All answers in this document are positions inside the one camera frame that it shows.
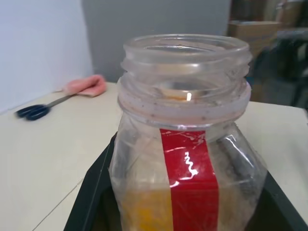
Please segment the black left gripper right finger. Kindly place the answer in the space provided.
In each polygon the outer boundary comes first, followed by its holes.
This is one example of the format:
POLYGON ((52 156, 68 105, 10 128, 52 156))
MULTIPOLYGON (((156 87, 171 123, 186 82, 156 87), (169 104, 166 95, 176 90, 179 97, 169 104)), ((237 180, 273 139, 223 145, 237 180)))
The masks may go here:
POLYGON ((257 208, 245 229, 247 231, 308 231, 308 225, 273 176, 267 173, 257 208))

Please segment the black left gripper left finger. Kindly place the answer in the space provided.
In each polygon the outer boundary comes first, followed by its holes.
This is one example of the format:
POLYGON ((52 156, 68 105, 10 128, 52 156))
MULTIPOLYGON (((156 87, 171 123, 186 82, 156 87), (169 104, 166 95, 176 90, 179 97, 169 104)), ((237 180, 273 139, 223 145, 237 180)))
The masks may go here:
POLYGON ((88 169, 65 231, 120 231, 119 212, 111 187, 109 165, 116 135, 88 169))

